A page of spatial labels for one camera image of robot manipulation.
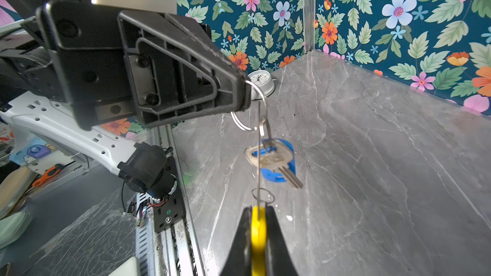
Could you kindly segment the large grey perforated keyring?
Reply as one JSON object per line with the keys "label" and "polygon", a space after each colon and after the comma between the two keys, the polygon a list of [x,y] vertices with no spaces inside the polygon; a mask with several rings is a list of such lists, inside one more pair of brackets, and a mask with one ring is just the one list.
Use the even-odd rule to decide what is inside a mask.
{"label": "large grey perforated keyring", "polygon": [[265,207],[261,206],[261,182],[262,182],[262,170],[260,164],[261,150],[268,150],[266,147],[266,141],[271,138],[271,132],[269,131],[267,123],[267,104],[263,101],[263,111],[261,110],[261,104],[258,107],[258,146],[256,149],[256,156],[258,158],[257,169],[257,182],[256,182],[256,206],[253,208],[253,216],[251,221],[251,273],[252,275],[267,275],[266,269],[266,246],[267,246],[267,219]]}

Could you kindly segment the key with blue tag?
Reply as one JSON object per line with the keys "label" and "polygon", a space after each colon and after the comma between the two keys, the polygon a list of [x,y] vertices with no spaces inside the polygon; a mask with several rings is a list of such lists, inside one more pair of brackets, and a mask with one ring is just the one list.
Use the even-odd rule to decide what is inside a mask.
{"label": "key with blue tag", "polygon": [[303,183],[296,175],[293,145],[284,139],[271,137],[268,119],[259,124],[259,142],[245,149],[245,158],[255,166],[263,177],[272,182],[289,182],[296,189]]}

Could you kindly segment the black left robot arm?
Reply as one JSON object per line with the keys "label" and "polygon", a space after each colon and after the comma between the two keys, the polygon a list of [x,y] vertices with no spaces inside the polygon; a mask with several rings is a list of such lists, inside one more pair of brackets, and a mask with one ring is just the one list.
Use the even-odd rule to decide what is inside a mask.
{"label": "black left robot arm", "polygon": [[168,154],[104,130],[136,117],[146,128],[251,104],[251,85],[182,15],[52,0],[21,27],[28,41],[1,43],[1,119],[92,158],[136,192],[165,197],[175,186]]}

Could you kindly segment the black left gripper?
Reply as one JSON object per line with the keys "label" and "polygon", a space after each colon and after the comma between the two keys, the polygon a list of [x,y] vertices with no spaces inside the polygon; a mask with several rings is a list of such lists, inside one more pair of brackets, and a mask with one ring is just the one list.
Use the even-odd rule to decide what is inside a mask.
{"label": "black left gripper", "polygon": [[83,130],[135,115],[158,127],[251,105],[247,74],[190,17],[50,0],[35,20]]}

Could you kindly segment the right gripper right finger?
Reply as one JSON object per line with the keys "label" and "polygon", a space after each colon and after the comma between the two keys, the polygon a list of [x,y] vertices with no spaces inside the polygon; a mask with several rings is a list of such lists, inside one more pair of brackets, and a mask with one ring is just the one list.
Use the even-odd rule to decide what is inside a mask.
{"label": "right gripper right finger", "polygon": [[265,249],[266,275],[298,276],[282,234],[275,209],[265,207],[267,244]]}

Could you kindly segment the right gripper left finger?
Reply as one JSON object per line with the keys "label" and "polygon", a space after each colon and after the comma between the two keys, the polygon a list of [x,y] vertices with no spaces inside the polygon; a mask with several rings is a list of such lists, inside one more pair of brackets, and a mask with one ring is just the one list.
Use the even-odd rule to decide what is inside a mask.
{"label": "right gripper left finger", "polygon": [[251,220],[252,207],[242,211],[230,251],[220,275],[251,276]]}

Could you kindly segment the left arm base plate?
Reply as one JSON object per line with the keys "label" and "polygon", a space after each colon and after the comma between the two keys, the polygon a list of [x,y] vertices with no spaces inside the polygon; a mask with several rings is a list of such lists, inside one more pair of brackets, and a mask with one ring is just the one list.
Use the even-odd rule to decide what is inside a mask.
{"label": "left arm base plate", "polygon": [[170,193],[156,201],[152,198],[145,199],[138,207],[136,226],[142,228],[150,222],[153,217],[153,226],[156,233],[161,233],[176,225],[178,221],[185,218],[185,205],[181,186],[178,179],[176,161],[169,157],[165,167],[174,179]]}

